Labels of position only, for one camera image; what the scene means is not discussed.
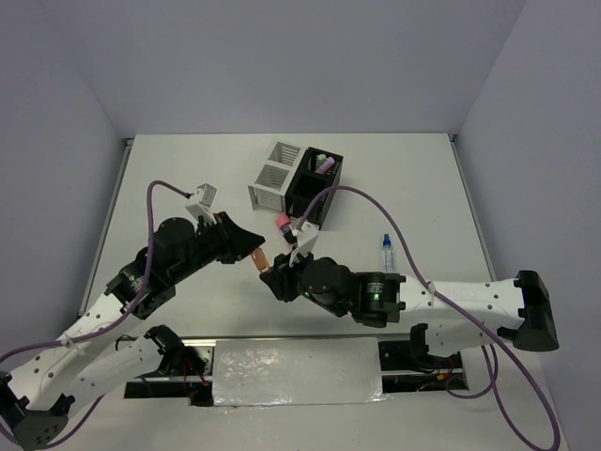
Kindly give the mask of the clear blue-capped spray bottle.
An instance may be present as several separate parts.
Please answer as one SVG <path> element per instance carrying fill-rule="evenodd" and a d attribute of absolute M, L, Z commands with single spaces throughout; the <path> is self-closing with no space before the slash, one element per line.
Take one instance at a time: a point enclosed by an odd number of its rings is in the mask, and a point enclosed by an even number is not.
<path fill-rule="evenodd" d="M 382 254 L 383 271 L 389 272 L 389 273 L 395 272 L 393 244 L 392 244 L 390 235 L 388 233 L 383 235 L 381 254 Z"/>

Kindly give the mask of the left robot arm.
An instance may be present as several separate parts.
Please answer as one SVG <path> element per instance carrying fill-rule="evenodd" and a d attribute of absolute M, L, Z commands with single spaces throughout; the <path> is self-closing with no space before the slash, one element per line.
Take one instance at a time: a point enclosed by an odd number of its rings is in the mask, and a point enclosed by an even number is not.
<path fill-rule="evenodd" d="M 55 341 L 34 345 L 35 356 L 1 376 L 1 430 L 23 450 L 66 440 L 70 418 L 129 379 L 178 372 L 203 360 L 165 325 L 153 326 L 125 348 L 104 352 L 176 295 L 177 283 L 217 261 L 248 257 L 264 237 L 236 225 L 226 212 L 193 224 L 170 218 L 149 228 L 148 246 L 123 267 L 97 301 Z"/>

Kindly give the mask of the green highlighter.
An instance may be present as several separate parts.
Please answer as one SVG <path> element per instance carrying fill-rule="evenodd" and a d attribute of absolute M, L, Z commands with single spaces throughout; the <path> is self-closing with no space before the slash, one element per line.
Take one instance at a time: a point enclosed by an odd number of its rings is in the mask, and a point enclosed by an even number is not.
<path fill-rule="evenodd" d="M 316 155 L 316 167 L 321 166 L 327 159 L 327 156 L 323 153 Z"/>

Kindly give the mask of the purple highlighter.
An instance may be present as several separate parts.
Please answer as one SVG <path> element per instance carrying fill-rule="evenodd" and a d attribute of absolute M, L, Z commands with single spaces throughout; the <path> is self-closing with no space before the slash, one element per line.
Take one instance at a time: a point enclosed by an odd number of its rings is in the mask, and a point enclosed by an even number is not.
<path fill-rule="evenodd" d="M 335 165 L 333 157 L 327 157 L 325 161 L 316 169 L 318 174 L 326 174 Z"/>

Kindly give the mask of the pink-capped marker tube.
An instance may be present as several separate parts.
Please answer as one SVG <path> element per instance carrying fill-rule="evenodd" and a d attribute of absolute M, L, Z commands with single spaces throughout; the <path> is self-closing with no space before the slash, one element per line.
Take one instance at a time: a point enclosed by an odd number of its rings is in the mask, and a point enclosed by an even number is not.
<path fill-rule="evenodd" d="M 285 242 L 290 247 L 294 247 L 297 243 L 297 240 L 292 230 L 291 219 L 286 214 L 280 213 L 276 218 L 275 224 Z"/>

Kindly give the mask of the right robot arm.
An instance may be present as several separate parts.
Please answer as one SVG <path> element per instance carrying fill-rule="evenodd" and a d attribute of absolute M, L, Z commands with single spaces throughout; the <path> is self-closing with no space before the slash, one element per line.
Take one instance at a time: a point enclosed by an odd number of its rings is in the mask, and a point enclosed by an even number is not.
<path fill-rule="evenodd" d="M 352 272 L 329 257 L 279 255 L 259 278 L 281 302 L 302 297 L 366 327 L 403 326 L 418 367 L 500 341 L 528 352 L 560 346 L 547 287 L 534 271 L 497 282 L 422 284 L 399 273 Z"/>

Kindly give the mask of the orange highlighter cap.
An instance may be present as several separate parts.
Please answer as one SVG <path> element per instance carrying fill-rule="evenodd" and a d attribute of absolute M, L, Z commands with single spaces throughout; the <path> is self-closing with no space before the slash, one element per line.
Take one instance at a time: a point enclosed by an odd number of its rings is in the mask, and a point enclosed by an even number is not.
<path fill-rule="evenodd" d="M 261 248 L 255 249 L 251 253 L 251 258 L 259 273 L 263 273 L 268 266 L 270 266 L 269 259 L 266 257 L 264 251 Z"/>

